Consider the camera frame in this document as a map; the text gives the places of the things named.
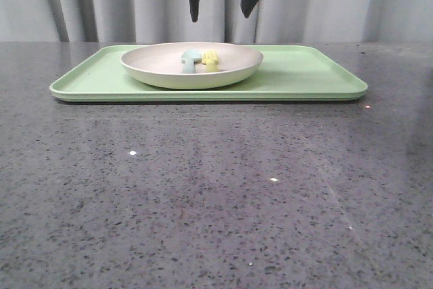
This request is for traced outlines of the yellow plastic fork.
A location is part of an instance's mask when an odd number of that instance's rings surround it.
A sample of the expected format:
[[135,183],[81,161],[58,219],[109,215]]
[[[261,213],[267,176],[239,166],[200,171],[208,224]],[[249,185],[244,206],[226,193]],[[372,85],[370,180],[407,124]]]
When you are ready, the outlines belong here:
[[219,57],[217,52],[213,50],[203,51],[202,64],[205,65],[207,72],[218,72]]

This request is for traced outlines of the cream round plate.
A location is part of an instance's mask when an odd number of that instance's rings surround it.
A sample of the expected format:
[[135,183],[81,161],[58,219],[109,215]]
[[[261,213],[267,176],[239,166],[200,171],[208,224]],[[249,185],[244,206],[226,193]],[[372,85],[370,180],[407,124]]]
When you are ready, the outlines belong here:
[[124,69],[142,83],[168,89],[211,89],[253,75],[263,54],[228,43],[180,42],[149,45],[121,56]]

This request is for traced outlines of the teal plastic spoon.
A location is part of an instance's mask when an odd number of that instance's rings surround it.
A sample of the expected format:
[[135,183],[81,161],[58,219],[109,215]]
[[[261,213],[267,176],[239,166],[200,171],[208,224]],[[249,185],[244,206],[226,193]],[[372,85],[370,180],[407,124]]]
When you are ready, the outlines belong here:
[[186,50],[182,56],[181,61],[183,63],[183,74],[195,74],[196,68],[195,65],[198,62],[201,62],[202,54],[195,49],[188,49]]

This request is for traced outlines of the light green plastic tray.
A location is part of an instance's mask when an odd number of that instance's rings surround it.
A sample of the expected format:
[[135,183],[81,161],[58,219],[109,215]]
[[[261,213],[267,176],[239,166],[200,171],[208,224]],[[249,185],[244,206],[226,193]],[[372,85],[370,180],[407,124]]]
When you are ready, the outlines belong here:
[[100,49],[50,85],[67,102],[349,101],[367,83],[299,45],[183,42]]

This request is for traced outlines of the white pleated curtain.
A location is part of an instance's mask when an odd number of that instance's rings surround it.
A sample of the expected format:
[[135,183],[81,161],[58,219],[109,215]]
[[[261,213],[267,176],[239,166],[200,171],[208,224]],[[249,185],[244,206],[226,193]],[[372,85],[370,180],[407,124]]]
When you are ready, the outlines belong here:
[[432,0],[1,0],[2,41],[430,42]]

